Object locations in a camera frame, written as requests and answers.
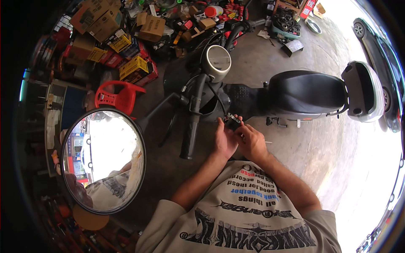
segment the kickstand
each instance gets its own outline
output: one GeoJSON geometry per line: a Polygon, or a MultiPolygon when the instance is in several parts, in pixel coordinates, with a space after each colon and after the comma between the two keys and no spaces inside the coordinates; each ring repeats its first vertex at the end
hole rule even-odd
{"type": "Polygon", "coordinates": [[[281,125],[281,124],[279,123],[279,120],[280,120],[280,118],[277,118],[277,125],[278,125],[278,126],[281,126],[281,127],[284,127],[284,128],[287,128],[287,127],[288,127],[288,125],[281,125]]]}

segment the black tire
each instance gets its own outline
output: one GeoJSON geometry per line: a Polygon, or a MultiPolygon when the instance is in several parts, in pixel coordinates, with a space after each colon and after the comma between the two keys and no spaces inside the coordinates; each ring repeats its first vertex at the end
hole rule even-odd
{"type": "Polygon", "coordinates": [[[384,94],[384,113],[386,113],[391,108],[391,94],[385,87],[382,88],[382,93],[384,94]]]}
{"type": "Polygon", "coordinates": [[[357,38],[363,38],[366,32],[366,29],[362,23],[355,23],[353,25],[353,31],[357,38]]]}

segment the hand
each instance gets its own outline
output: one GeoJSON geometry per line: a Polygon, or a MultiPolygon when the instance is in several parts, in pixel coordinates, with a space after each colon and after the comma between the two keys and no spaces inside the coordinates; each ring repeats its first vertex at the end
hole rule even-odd
{"type": "MultiPolygon", "coordinates": [[[[241,125],[243,125],[242,117],[235,114],[241,121],[241,125]]],[[[238,142],[233,134],[233,131],[229,128],[225,127],[224,122],[221,118],[217,118],[218,120],[218,128],[215,132],[215,146],[214,146],[214,155],[219,155],[221,158],[224,158],[225,161],[235,153],[236,149],[238,148],[238,142]]]]}
{"type": "Polygon", "coordinates": [[[243,125],[235,130],[235,138],[242,154],[250,161],[261,165],[269,157],[264,135],[251,125],[243,125]]]}

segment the red sign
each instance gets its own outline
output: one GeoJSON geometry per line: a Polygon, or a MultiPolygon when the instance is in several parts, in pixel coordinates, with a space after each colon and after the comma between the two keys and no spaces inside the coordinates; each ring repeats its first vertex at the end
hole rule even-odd
{"type": "Polygon", "coordinates": [[[306,5],[304,6],[303,11],[300,14],[300,17],[306,19],[309,13],[312,11],[313,7],[315,6],[315,0],[308,0],[306,5]]]}

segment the handlebar grip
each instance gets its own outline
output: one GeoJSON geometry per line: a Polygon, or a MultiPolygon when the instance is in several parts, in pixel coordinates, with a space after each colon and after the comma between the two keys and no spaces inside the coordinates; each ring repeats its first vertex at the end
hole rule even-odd
{"type": "Polygon", "coordinates": [[[180,158],[191,160],[193,159],[194,145],[196,143],[198,123],[200,115],[197,113],[191,114],[184,128],[183,143],[181,144],[180,158]]]}
{"type": "Polygon", "coordinates": [[[260,25],[263,25],[264,23],[266,23],[266,20],[258,19],[258,20],[255,20],[254,23],[256,24],[256,26],[260,26],[260,25]]]}

